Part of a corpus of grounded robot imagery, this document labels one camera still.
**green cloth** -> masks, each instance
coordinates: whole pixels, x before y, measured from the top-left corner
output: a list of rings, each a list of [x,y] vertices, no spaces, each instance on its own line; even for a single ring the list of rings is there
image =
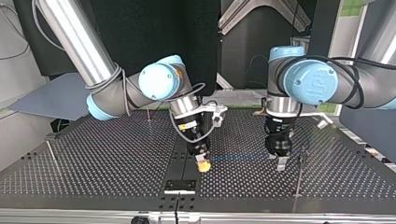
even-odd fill
[[[359,16],[363,5],[364,0],[344,0],[343,8],[341,9],[341,16]]]

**perforated metal table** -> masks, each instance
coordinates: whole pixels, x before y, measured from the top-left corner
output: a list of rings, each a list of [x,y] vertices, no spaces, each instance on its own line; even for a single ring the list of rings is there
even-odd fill
[[[299,119],[293,155],[278,172],[264,117],[252,112],[227,112],[210,136],[212,169],[203,175],[167,111],[151,111],[150,121],[146,111],[83,118],[0,173],[0,208],[396,215],[396,174],[342,132]],[[296,197],[302,145],[309,156]],[[195,194],[165,195],[169,179],[197,180]]]

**light blue joint cap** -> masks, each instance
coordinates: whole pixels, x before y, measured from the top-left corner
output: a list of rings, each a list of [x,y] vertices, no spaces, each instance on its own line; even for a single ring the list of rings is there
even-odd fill
[[[287,57],[299,57],[305,55],[304,47],[302,46],[280,46],[271,48],[270,62],[275,59]]]
[[[146,66],[139,75],[140,90],[152,100],[161,101],[172,97],[179,86],[180,78],[177,70],[166,62],[152,63]]]
[[[88,111],[93,115],[94,118],[99,120],[116,119],[117,117],[112,116],[101,110],[96,103],[93,101],[92,95],[87,97]]]
[[[393,99],[389,103],[380,106],[378,109],[396,109],[396,99]]]
[[[184,65],[183,61],[181,60],[180,56],[178,56],[178,55],[172,55],[172,56],[168,56],[166,58],[162,58],[157,63],[166,63],[166,64],[181,63]]]
[[[286,93],[303,104],[320,105],[332,98],[338,88],[337,73],[318,60],[304,60],[292,65],[285,73]]]

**white label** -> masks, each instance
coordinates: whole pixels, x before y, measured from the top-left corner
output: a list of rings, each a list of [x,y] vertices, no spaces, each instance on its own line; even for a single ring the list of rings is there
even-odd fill
[[[180,124],[180,125],[178,125],[178,128],[181,131],[184,131],[186,129],[190,129],[190,128],[193,128],[193,127],[196,127],[196,126],[197,126],[197,121],[194,120],[194,121],[189,122],[189,123]]]

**small yellow object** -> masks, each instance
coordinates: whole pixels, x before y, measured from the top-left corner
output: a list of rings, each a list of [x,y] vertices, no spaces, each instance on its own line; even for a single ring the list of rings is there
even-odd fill
[[[197,165],[198,165],[198,170],[201,173],[208,172],[210,170],[210,167],[212,166],[210,164],[210,161],[198,161]]]
[[[185,125],[185,124],[180,124],[180,125],[178,125],[178,128],[179,128],[181,131],[184,131],[184,130],[186,130],[186,125]]]
[[[176,70],[176,74],[178,77],[183,78],[183,73],[180,70]]]

